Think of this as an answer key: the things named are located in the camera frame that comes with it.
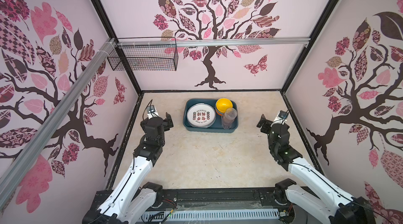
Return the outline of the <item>yellow plastic bowl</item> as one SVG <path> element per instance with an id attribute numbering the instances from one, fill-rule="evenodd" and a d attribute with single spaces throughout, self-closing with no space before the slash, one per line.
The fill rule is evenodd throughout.
<path id="1" fill-rule="evenodd" d="M 232 108 L 233 103 L 227 98 L 220 98 L 215 103 L 215 111 L 225 112 L 228 108 Z"/>

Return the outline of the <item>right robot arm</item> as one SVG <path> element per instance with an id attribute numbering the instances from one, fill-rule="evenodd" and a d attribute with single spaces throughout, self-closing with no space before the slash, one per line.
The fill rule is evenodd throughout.
<path id="1" fill-rule="evenodd" d="M 335 185 L 290 145 L 286 118 L 284 111 L 273 121 L 261 116 L 257 127 L 267 135 L 269 151 L 276 163 L 301 180 L 310 191 L 288 178 L 275 185 L 275 202 L 297 205 L 323 224 L 374 224 L 375 212 L 369 201 L 355 198 Z"/>

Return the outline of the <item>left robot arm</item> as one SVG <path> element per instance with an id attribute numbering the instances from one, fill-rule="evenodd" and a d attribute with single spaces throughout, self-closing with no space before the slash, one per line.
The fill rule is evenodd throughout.
<path id="1" fill-rule="evenodd" d="M 162 203 L 162 186 L 141 183 L 155 166 L 163 152 L 165 132 L 172 128 L 170 114 L 162 119 L 155 112 L 141 122 L 144 136 L 133 152 L 133 159 L 125 175 L 112 191 L 98 191 L 83 224 L 134 224 L 153 205 Z"/>

